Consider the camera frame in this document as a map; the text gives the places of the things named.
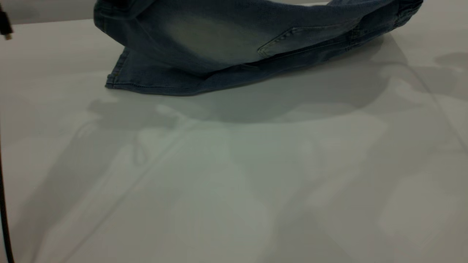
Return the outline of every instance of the gray wall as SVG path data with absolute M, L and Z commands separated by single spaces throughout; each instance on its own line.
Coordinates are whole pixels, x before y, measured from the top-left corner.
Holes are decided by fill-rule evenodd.
M 316 0 L 274 1 L 290 4 L 317 2 Z M 93 5 L 96 0 L 0 0 L 0 2 L 13 24 L 25 24 L 90 19 L 93 17 Z

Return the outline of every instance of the back pocket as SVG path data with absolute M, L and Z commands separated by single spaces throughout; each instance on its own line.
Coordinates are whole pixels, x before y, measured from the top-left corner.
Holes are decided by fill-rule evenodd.
M 329 26 L 294 27 L 282 33 L 258 49 L 264 57 L 298 50 L 338 37 L 354 27 L 360 19 Z

